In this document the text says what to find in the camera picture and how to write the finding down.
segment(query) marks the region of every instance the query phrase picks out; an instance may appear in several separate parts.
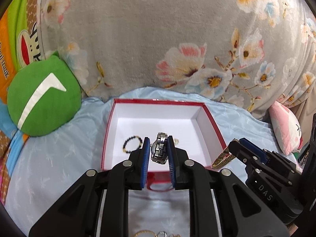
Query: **gold mesh watch band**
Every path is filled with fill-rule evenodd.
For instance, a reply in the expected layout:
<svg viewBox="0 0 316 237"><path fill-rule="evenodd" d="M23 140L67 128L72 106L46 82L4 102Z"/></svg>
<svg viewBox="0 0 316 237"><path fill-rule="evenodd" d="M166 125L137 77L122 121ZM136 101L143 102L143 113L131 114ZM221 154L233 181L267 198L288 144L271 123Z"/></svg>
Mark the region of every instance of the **gold mesh watch band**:
<svg viewBox="0 0 316 237"><path fill-rule="evenodd" d="M212 164L212 169L220 169L226 166L229 162L231 162L235 158L229 152L228 146L223 150L223 152L217 157L217 159Z"/></svg>

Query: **metal watch band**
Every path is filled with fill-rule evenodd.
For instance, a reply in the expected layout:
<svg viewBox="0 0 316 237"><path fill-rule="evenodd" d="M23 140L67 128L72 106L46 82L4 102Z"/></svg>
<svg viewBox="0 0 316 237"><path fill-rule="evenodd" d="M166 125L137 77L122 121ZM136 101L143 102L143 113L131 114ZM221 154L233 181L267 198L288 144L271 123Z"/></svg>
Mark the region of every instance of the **metal watch band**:
<svg viewBox="0 0 316 237"><path fill-rule="evenodd" d="M151 160L158 164L165 164L168 160L166 140L168 135L158 133L157 140L151 145Z"/></svg>

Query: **colorful blanket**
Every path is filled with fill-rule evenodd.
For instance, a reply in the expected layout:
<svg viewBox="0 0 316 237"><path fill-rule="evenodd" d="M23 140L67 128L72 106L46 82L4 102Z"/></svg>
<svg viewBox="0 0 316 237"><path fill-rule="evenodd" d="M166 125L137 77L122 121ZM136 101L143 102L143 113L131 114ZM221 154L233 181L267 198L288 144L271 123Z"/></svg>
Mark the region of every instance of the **colorful blanket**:
<svg viewBox="0 0 316 237"><path fill-rule="evenodd" d="M15 74L41 60L36 28L37 0L13 0L0 19L0 200L4 204L16 161L28 136L13 124L7 91Z"/></svg>

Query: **gray blanket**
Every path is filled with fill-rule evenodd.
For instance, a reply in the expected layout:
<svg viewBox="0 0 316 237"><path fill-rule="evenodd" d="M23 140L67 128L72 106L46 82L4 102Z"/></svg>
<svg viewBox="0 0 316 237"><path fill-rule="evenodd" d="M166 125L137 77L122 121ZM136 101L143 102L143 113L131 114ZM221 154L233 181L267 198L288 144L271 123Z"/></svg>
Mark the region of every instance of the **gray blanket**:
<svg viewBox="0 0 316 237"><path fill-rule="evenodd" d="M38 0L43 57L58 50L88 96L155 86L233 103L256 118L315 83L304 0Z"/></svg>

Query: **lime green fabric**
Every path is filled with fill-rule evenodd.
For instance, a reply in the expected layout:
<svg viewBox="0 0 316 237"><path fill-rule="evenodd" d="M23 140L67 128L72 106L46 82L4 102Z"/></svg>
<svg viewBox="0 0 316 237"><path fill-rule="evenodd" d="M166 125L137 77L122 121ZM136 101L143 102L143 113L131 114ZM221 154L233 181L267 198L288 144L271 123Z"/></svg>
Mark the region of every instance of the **lime green fabric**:
<svg viewBox="0 0 316 237"><path fill-rule="evenodd" d="M13 0L8 8L8 31L11 56L16 71L21 69L17 59L16 43L22 30L27 30L26 0Z"/></svg>
<svg viewBox="0 0 316 237"><path fill-rule="evenodd" d="M50 87L43 92L34 106L30 107L28 102L34 100L34 93L39 93L39 86L45 86L44 83L49 86L46 80L48 76L52 76L51 73L65 90ZM23 133L30 136L52 132L72 119L80 106L81 92L77 79L56 54L45 61L35 61L21 69L8 89L8 110L11 119ZM19 127L25 107L29 108L30 113L22 127Z"/></svg>

